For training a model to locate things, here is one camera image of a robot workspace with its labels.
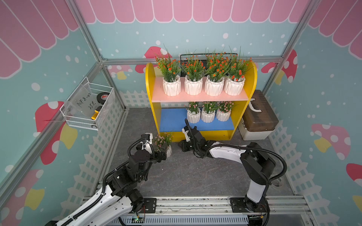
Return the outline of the pink flower pot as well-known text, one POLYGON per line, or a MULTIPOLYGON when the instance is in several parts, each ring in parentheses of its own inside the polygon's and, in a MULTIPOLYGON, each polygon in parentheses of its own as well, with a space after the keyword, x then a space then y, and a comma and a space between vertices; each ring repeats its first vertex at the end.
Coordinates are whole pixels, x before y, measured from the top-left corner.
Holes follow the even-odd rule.
POLYGON ((218 103, 215 101, 203 102, 203 107, 201 111, 202 121, 205 123, 213 122, 218 108, 218 103))
POLYGON ((188 122, 193 124, 198 123, 201 119, 199 102, 188 102, 186 109, 188 122))
POLYGON ((232 101, 221 101, 218 103, 218 110, 216 111, 216 118, 219 121, 228 121, 232 108, 234 107, 234 103, 232 101))
POLYGON ((172 154, 172 140, 173 135, 171 133, 165 133, 164 135, 157 135, 153 138, 153 147, 156 152, 165 152, 166 158, 172 154))

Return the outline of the orange flower pot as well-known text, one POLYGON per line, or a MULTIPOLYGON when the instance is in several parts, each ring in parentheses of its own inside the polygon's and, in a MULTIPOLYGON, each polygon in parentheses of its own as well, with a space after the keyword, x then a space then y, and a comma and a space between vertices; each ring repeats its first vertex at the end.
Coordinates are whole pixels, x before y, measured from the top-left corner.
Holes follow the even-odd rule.
POLYGON ((158 69, 163 75, 163 91, 167 96, 175 97, 181 93, 181 63, 169 54, 164 46, 156 56, 158 69))
POLYGON ((185 92, 196 96, 201 93, 205 67, 198 56, 188 53, 181 64, 182 72, 185 74, 185 92))
POLYGON ((252 62, 251 57, 240 57, 238 54, 231 54, 224 85, 226 94, 237 96, 242 92, 246 81, 246 73, 249 71, 249 66, 252 66, 252 62))
POLYGON ((207 95, 219 96, 224 87, 224 78, 228 72, 229 55, 224 53, 212 53, 206 57, 206 82, 205 92, 207 95))

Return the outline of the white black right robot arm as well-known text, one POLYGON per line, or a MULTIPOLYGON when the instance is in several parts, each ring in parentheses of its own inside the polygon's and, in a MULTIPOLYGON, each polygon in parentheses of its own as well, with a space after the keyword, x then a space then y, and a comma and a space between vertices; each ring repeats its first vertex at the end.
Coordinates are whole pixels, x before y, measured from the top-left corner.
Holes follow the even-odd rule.
POLYGON ((220 158, 241 164, 250 178, 249 188, 241 201, 233 203, 248 212, 256 212, 261 206, 270 211, 266 193, 270 184, 281 178, 287 171, 286 161, 277 153, 261 148, 251 142, 247 146, 238 146, 206 140, 197 127, 192 128, 185 119, 182 129, 185 140, 180 142, 183 152, 192 151, 198 158, 220 158))

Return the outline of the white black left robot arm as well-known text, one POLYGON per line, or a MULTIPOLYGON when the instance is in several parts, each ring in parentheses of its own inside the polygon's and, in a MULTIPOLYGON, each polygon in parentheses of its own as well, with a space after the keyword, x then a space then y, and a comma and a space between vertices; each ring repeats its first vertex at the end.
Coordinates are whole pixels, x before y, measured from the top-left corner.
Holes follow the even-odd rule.
POLYGON ((104 176, 102 187, 81 207, 48 226, 104 226, 129 212, 138 213, 145 201, 136 188, 146 181, 151 166, 167 159, 167 143, 153 145, 145 133, 127 149, 128 160, 104 176))

